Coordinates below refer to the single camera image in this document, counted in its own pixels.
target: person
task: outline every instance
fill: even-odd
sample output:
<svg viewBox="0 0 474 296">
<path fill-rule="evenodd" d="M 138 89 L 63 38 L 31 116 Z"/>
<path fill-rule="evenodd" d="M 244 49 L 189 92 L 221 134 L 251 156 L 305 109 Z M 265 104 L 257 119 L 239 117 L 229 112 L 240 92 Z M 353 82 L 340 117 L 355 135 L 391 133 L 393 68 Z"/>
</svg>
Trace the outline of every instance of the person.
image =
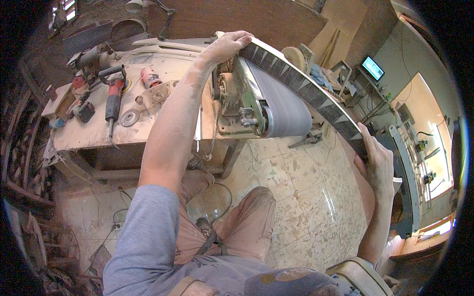
<svg viewBox="0 0 474 296">
<path fill-rule="evenodd" d="M 226 251 L 206 242 L 189 219 L 186 202 L 212 184 L 210 175 L 186 171 L 204 85 L 212 70 L 247 46 L 246 31 L 224 34 L 193 61 L 163 105 L 143 153 L 139 187 L 104 274 L 104 295 L 350 295 L 337 277 L 301 267 L 270 270 L 264 264 L 275 199 L 257 187 L 214 229 Z M 385 245 L 394 189 L 393 154 L 358 124 L 368 153 L 354 163 L 372 186 L 375 210 L 358 257 L 378 261 Z"/>
</svg>

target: computer screen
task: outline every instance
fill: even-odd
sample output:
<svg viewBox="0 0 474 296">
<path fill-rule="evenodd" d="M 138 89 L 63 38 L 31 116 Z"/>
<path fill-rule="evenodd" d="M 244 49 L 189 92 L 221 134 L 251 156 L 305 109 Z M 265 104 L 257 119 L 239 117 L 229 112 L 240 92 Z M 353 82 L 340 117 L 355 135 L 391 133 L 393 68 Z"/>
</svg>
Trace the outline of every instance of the computer screen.
<svg viewBox="0 0 474 296">
<path fill-rule="evenodd" d="M 383 70 L 377 65 L 373 59 L 368 56 L 365 61 L 362 63 L 362 66 L 369 71 L 369 73 L 374 77 L 376 81 L 379 81 L 380 77 L 383 75 Z"/>
</svg>

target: gray t-shirt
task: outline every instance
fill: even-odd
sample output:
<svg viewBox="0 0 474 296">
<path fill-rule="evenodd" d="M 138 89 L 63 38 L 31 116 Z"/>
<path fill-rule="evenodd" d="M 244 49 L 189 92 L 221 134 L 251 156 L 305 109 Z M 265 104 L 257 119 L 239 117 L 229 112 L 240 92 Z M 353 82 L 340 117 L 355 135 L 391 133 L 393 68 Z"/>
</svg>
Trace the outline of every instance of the gray t-shirt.
<svg viewBox="0 0 474 296">
<path fill-rule="evenodd" d="M 195 256 L 184 265 L 173 265 L 178 225 L 176 194 L 158 185 L 140 186 L 128 210 L 114 255 L 104 269 L 104 295 L 167 295 L 185 276 L 214 287 L 219 295 L 243 295 L 247 279 L 254 286 L 259 282 L 257 275 L 270 270 L 260 260 L 237 256 Z M 291 270 L 274 270 L 273 273 L 284 277 Z M 308 284 L 312 287 L 333 281 L 329 276 L 310 271 L 313 280 Z M 336 285 L 343 295 L 352 292 L 349 287 Z M 249 290 L 254 289 L 246 287 L 246 292 Z"/>
</svg>

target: hand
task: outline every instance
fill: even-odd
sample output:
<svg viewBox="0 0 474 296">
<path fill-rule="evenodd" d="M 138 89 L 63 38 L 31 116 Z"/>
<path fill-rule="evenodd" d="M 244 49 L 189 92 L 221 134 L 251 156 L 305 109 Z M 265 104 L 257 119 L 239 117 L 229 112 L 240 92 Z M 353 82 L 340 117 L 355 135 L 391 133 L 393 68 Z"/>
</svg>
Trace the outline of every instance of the hand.
<svg viewBox="0 0 474 296">
<path fill-rule="evenodd" d="M 246 31 L 225 33 L 202 51 L 201 56 L 213 63 L 223 63 L 246 47 L 252 37 L 254 36 Z"/>
<path fill-rule="evenodd" d="M 360 157 L 356 155 L 354 164 L 372 186 L 375 201 L 377 203 L 390 202 L 391 205 L 395 194 L 393 189 L 393 152 L 383 147 L 375 137 L 370 136 L 365 125 L 360 122 L 357 125 L 362 131 L 369 161 L 366 167 Z"/>
</svg>

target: dusty floor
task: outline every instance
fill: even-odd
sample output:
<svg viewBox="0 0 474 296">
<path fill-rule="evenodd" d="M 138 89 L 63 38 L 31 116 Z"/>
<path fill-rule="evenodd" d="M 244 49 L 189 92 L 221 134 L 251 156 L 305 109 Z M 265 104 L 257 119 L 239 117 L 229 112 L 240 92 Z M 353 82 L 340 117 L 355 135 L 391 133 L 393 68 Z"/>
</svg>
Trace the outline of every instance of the dusty floor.
<svg viewBox="0 0 474 296">
<path fill-rule="evenodd" d="M 276 212 L 268 266 L 324 271 L 356 255 L 372 213 L 373 196 L 355 171 L 354 151 L 339 136 L 331 133 L 324 142 L 288 148 L 300 139 L 249 141 L 222 183 L 232 191 L 232 207 L 256 186 L 272 190 Z M 126 192 L 133 198 L 134 189 Z M 89 267 L 89 258 L 106 238 L 105 247 L 113 254 L 120 235 L 120 230 L 110 232 L 113 215 L 128 208 L 127 195 L 86 187 L 61 194 L 57 202 L 64 222 L 79 241 L 82 270 Z M 117 212 L 115 221 L 124 221 L 126 213 Z"/>
</svg>

